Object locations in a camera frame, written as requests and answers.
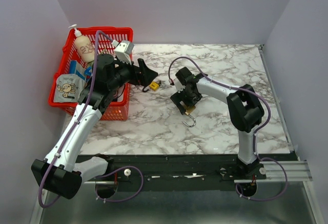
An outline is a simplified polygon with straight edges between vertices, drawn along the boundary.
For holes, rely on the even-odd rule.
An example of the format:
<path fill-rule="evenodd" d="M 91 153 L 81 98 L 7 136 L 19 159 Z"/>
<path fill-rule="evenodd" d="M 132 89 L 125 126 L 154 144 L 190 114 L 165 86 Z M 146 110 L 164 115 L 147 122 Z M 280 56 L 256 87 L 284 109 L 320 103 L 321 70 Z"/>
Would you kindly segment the large brass padlock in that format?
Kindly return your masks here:
<path fill-rule="evenodd" d="M 185 121 L 183 121 L 182 123 L 189 128 L 194 127 L 196 125 L 196 119 L 191 115 L 191 113 L 195 110 L 196 107 L 195 106 L 187 106 L 187 105 L 182 105 L 182 107 L 183 107 L 182 115 L 189 117 L 193 121 L 192 124 L 188 124 Z"/>

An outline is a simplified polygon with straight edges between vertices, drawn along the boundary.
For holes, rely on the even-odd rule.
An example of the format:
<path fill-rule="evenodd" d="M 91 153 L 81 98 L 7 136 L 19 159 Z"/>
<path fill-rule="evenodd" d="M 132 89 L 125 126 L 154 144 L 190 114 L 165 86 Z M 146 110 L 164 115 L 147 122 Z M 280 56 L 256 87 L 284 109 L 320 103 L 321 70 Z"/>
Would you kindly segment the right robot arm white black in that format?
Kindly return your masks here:
<path fill-rule="evenodd" d="M 171 101 L 181 114 L 189 115 L 187 109 L 196 105 L 203 95 L 222 101 L 228 106 L 231 123 L 238 130 L 236 174 L 243 179 L 253 175 L 259 164 L 255 153 L 255 130 L 262 122 L 264 109 L 252 86 L 219 84 L 202 73 L 194 75 L 187 67 L 180 69 L 175 79 L 169 78 L 169 82 L 176 88 Z"/>

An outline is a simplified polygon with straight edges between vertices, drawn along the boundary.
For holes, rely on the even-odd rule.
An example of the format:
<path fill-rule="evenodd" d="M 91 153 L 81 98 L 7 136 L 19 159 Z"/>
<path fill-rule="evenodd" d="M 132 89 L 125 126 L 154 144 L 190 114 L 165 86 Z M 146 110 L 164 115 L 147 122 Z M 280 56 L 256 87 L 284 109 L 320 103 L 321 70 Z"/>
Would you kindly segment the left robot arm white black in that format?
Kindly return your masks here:
<path fill-rule="evenodd" d="M 142 58 L 138 64 L 123 63 L 111 54 L 101 54 L 93 64 L 93 73 L 83 89 L 69 125 L 44 159 L 36 159 L 31 171 L 39 185 L 66 199 L 73 198 L 81 184 L 93 178 L 109 180 L 114 173 L 112 159 L 96 154 L 77 163 L 82 145 L 96 123 L 125 84 L 147 87 L 158 76 Z"/>

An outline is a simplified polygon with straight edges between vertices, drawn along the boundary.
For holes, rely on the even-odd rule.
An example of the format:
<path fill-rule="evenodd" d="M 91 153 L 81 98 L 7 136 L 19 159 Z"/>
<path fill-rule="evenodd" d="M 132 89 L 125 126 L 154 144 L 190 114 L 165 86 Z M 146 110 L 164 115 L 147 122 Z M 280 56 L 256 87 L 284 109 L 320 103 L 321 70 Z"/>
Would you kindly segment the small yellow padlock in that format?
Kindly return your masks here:
<path fill-rule="evenodd" d="M 160 80 L 157 81 L 157 82 L 151 82 L 147 87 L 143 87 L 142 92 L 146 93 L 150 90 L 157 91 L 160 86 L 161 86 L 161 81 Z"/>

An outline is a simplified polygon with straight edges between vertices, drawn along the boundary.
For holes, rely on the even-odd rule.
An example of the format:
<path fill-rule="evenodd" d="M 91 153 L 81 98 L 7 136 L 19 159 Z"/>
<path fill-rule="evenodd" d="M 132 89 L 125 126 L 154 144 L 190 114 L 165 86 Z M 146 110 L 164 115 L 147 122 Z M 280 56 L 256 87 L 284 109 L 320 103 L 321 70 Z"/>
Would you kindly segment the cream pump lotion bottle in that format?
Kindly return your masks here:
<path fill-rule="evenodd" d="M 91 63 L 95 59 L 95 48 L 90 39 L 83 35 L 77 28 L 77 24 L 69 26 L 69 29 L 74 30 L 74 35 L 76 37 L 74 45 L 77 48 L 77 52 L 81 59 L 86 63 Z"/>

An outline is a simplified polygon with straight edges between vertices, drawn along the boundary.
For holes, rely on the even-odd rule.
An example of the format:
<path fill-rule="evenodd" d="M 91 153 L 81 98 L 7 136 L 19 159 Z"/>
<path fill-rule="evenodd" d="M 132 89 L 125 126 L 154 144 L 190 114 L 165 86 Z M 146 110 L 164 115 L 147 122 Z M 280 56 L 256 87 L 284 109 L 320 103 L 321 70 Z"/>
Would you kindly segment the blue packet in basket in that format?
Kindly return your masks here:
<path fill-rule="evenodd" d="M 86 81 L 85 68 L 76 60 L 70 61 L 69 74 L 75 74 L 82 80 Z"/>

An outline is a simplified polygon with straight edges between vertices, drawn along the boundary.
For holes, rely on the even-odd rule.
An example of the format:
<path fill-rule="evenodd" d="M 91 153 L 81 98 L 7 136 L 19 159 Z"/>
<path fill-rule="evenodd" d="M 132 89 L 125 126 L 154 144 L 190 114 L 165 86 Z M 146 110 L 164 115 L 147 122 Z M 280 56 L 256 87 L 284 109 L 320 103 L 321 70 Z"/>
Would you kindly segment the grey cartoon pouch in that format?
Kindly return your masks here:
<path fill-rule="evenodd" d="M 84 89 L 85 81 L 76 74 L 62 74 L 55 84 L 55 103 L 76 103 Z"/>

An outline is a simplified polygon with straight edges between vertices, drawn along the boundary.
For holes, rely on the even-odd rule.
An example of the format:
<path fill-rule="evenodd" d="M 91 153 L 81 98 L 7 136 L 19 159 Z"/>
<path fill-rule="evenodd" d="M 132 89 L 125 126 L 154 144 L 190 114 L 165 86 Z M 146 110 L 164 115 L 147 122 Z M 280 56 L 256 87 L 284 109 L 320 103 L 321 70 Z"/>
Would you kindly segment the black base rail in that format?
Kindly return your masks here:
<path fill-rule="evenodd" d="M 119 191 L 233 191 L 236 183 L 248 187 L 263 181 L 292 181 L 300 172 L 301 162 L 295 153 L 270 154 L 272 161 L 263 161 L 247 169 L 228 155 L 111 155 L 110 176 L 93 176 L 90 182 L 102 190 L 117 185 Z"/>

